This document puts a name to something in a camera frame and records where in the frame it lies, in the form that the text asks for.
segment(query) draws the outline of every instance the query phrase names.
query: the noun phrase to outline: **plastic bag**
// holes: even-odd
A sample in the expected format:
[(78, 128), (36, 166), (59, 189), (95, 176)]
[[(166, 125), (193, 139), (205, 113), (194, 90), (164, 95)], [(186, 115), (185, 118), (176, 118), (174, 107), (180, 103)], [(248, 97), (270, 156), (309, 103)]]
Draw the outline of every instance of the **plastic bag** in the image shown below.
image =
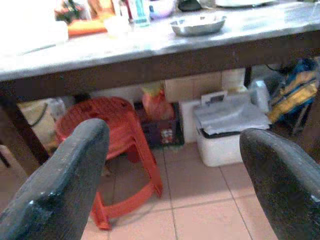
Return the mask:
[(149, 121), (169, 120), (175, 117), (172, 105), (166, 101), (162, 85), (143, 87), (142, 90), (142, 104)]

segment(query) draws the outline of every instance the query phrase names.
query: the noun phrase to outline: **dark crate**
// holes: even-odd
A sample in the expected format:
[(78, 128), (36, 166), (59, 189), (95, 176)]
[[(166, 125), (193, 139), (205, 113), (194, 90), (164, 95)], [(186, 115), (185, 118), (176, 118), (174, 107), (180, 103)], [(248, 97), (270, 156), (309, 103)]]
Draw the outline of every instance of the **dark crate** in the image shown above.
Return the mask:
[(177, 127), (179, 127), (179, 105), (173, 103), (174, 119), (147, 121), (147, 114), (141, 102), (134, 104), (134, 109), (140, 119), (141, 127), (149, 146), (167, 146), (180, 143), (177, 136)]

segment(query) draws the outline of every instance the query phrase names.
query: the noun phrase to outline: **red plastic stool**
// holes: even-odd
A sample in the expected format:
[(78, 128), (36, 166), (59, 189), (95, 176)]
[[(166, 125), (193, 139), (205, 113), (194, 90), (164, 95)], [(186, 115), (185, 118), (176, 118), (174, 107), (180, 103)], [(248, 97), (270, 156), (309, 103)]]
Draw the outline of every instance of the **red plastic stool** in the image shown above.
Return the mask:
[(100, 97), (72, 106), (66, 115), (55, 124), (58, 140), (64, 141), (78, 124), (91, 118), (105, 120), (110, 128), (110, 143), (106, 159), (110, 160), (127, 152), (131, 162), (136, 163), (139, 159), (141, 160), (150, 178), (150, 182), (138, 193), (114, 205), (105, 206), (100, 192), (96, 193), (91, 216), (100, 229), (110, 230), (109, 218), (120, 217), (132, 212), (153, 193), (160, 197), (163, 185), (155, 157), (149, 149), (136, 112), (132, 105), (124, 99)]

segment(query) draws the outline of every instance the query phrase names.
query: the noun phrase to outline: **stainless steel tray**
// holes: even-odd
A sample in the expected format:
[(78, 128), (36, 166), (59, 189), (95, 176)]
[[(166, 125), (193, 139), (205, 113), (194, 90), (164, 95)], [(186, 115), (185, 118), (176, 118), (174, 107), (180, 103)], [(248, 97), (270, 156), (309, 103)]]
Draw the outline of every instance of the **stainless steel tray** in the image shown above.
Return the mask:
[(198, 36), (218, 32), (226, 18), (216, 15), (187, 16), (171, 22), (170, 25), (178, 36)]

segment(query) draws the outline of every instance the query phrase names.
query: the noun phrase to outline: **beige floor tile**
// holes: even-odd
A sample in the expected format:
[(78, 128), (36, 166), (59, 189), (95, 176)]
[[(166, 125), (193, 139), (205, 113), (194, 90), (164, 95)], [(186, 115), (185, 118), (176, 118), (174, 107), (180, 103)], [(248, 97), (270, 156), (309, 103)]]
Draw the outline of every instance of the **beige floor tile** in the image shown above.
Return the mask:
[(232, 199), (178, 208), (173, 212), (180, 240), (251, 240)]
[[(141, 207), (133, 211), (132, 214), (152, 212), (158, 210), (170, 209), (169, 187), (164, 165), (158, 165), (160, 171), (163, 194), (158, 198), (154, 194)], [(129, 161), (120, 161), (115, 180), (114, 202), (119, 203), (139, 192), (148, 182), (149, 177), (141, 163), (131, 163)]]
[(235, 201), (253, 240), (277, 240), (256, 196), (245, 196)]
[(0, 170), (0, 213), (8, 206), (24, 180), (17, 176), (12, 168)]
[(161, 148), (154, 148), (152, 149), (152, 153), (155, 157), (156, 164), (158, 166), (162, 166), (165, 164), (165, 155), (164, 155), (164, 149)]
[(86, 224), (81, 240), (108, 240), (108, 231), (100, 230), (95, 223), (89, 218)]
[(113, 173), (110, 176), (101, 176), (98, 191), (101, 193), (104, 204), (113, 204), (114, 199), (114, 187), (115, 187), (115, 175)]
[(166, 166), (174, 208), (232, 198), (220, 169), (205, 166), (200, 158)]
[(164, 159), (166, 163), (179, 160), (191, 160), (200, 157), (197, 143), (188, 143), (181, 147), (167, 147), (164, 149)]
[(254, 195), (255, 189), (243, 163), (221, 166), (234, 198)]
[(117, 219), (111, 240), (175, 240), (171, 210), (126, 215)]

